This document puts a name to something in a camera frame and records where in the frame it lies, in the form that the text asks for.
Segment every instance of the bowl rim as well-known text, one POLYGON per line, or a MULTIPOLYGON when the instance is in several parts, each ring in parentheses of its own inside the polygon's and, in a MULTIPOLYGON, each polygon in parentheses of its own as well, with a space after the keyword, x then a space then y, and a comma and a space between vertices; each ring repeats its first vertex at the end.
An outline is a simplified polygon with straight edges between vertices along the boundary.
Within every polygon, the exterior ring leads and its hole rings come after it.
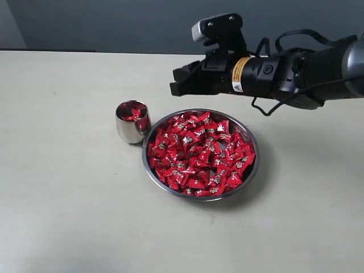
POLYGON ((259 153, 258 142, 255 139, 255 137, 253 136, 253 134, 251 133, 251 131, 244 124, 242 124, 239 120, 237 120, 236 118, 233 118, 230 115, 227 115, 225 113, 222 113, 222 112, 219 112, 219 111, 216 111, 216 110, 212 110, 212 109, 191 108, 191 109, 179 110, 179 111, 176 111, 176 112, 171 113, 169 115, 166 115, 165 117, 161 118, 160 120, 158 120, 153 125, 153 127, 149 130, 148 134, 144 138, 143 148, 142 148, 142 160, 143 160, 143 165, 144 165, 149 177, 153 180, 153 182, 155 184, 157 184, 164 191, 166 191, 166 192, 168 192, 168 193, 170 193, 170 194, 172 194, 174 196, 183 197, 183 198, 186 198, 188 200, 209 202, 209 201, 217 201, 217 200, 229 197, 231 195, 234 195, 235 193, 241 191, 243 188, 245 188, 247 185, 249 185, 250 182, 253 180, 254 176, 257 174, 258 167, 259 167, 259 162, 260 162, 260 153, 259 153), (253 168, 252 168, 249 176, 247 177, 247 179, 244 181, 244 183, 242 183, 241 185, 239 185, 238 187, 236 187, 235 189, 233 189, 230 192, 226 192, 226 193, 224 193, 222 195, 217 195, 217 196, 190 196, 190 195, 185 195, 185 194, 183 194, 181 192, 174 191, 173 189, 169 188, 168 186, 163 184, 161 181, 159 181, 158 177, 156 177, 154 175, 151 168, 149 167, 149 162, 148 162, 148 158, 147 158, 147 149, 148 149, 148 141, 149 141, 149 138, 150 138, 151 134, 164 121, 174 117, 175 115, 183 114, 183 113, 186 113, 186 112, 192 112, 192 111, 209 111, 211 113, 223 115, 226 118, 231 119, 232 121, 237 123, 240 127, 244 128, 244 130, 247 132, 248 136, 251 138, 251 140, 253 142, 253 145, 254 145, 254 148, 255 148, 255 162, 254 162, 253 168))

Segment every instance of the yellow label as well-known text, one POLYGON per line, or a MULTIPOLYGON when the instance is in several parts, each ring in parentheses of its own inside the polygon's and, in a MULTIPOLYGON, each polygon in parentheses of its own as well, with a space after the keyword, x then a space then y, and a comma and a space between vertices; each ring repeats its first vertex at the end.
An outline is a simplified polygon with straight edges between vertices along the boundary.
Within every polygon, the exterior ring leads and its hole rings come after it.
POLYGON ((243 69, 245 64, 250 60, 251 57, 243 57, 234 66, 233 74, 231 76, 231 81, 233 84, 233 89, 235 92, 243 93, 243 88, 241 86, 241 76, 243 73, 243 69))

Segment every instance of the stainless steel bowl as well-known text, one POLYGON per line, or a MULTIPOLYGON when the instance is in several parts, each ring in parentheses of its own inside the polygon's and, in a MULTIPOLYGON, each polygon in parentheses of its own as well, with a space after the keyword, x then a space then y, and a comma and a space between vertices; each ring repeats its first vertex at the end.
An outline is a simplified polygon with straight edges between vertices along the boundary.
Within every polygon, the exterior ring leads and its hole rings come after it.
POLYGON ((214 111, 214 110, 209 110, 209 109, 187 109, 187 110, 181 110, 181 111, 174 112, 174 113, 172 113, 170 115, 167 115, 164 118, 162 118, 160 121, 158 121, 156 124, 154 124, 154 126, 152 127, 152 129, 150 130, 150 132, 147 134, 147 136, 144 139, 142 159, 143 159, 143 164, 144 164, 150 178, 152 178, 154 183, 157 184, 158 186, 160 186, 166 192, 171 193, 171 194, 173 194, 175 196, 179 196, 179 197, 182 197, 182 198, 187 198, 189 200, 207 202, 207 201, 216 201, 216 200, 220 200, 220 199, 229 197, 229 196, 241 191, 243 188, 245 188, 253 180, 253 177, 255 176, 255 174, 256 174, 256 172, 258 170, 260 155, 259 155, 259 149, 258 149, 257 141, 253 137, 252 133, 248 130, 248 128, 245 125, 243 125, 237 119, 235 119, 235 118, 233 118, 233 117, 231 117, 231 116, 229 116, 227 114, 224 114, 224 113, 221 113, 221 112, 218 112, 218 111, 214 111), (213 118, 217 122, 222 121, 224 119, 229 120, 230 132, 231 133, 238 132, 238 133, 241 134, 244 141, 250 145, 250 149, 252 151, 255 151, 255 161, 254 161, 253 165, 249 166, 249 168, 246 170, 246 172, 244 174, 243 184, 236 187, 232 191, 226 192, 226 193, 224 193, 222 195, 218 195, 218 196, 205 196, 205 197, 202 197, 202 196, 201 197, 189 196, 189 195, 185 195, 183 193, 174 191, 173 189, 169 188, 168 186, 164 185, 161 181, 159 181, 158 177, 155 175, 154 171, 152 171, 152 169, 149 166, 149 160, 148 160, 148 156, 147 156, 147 149, 148 149, 148 144, 151 143, 151 142, 154 142, 154 140, 155 140, 156 133, 157 133, 157 128, 166 127, 167 121, 170 118, 174 117, 175 115, 180 115, 180 114, 184 114, 184 113, 187 113, 187 114, 192 114, 193 113, 194 115, 199 117, 200 115, 202 115, 206 111, 209 111, 210 112, 210 117, 213 118))

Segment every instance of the table surface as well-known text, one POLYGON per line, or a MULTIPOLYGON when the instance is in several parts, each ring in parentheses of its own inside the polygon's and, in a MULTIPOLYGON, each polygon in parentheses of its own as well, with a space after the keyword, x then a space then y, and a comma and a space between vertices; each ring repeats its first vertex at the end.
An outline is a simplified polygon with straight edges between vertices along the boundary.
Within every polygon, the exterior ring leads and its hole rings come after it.
POLYGON ((364 100, 264 117, 250 98, 171 96, 172 70, 201 58, 0 52, 0 272, 364 271, 364 100), (236 117, 259 143, 256 178, 211 203, 164 192, 116 132, 130 99, 152 122, 236 117))

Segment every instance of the stainless steel cup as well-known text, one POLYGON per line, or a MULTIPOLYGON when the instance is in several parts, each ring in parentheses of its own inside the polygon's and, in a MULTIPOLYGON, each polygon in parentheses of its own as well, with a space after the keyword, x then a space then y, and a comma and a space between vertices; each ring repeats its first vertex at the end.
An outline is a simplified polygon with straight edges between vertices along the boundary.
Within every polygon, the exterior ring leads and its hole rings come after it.
POLYGON ((116 127, 119 136, 128 143, 141 142, 148 133, 151 123, 147 106, 141 101, 125 101, 115 111, 116 127), (138 121, 125 121, 123 117, 131 116, 131 109, 142 110, 143 117, 138 121))

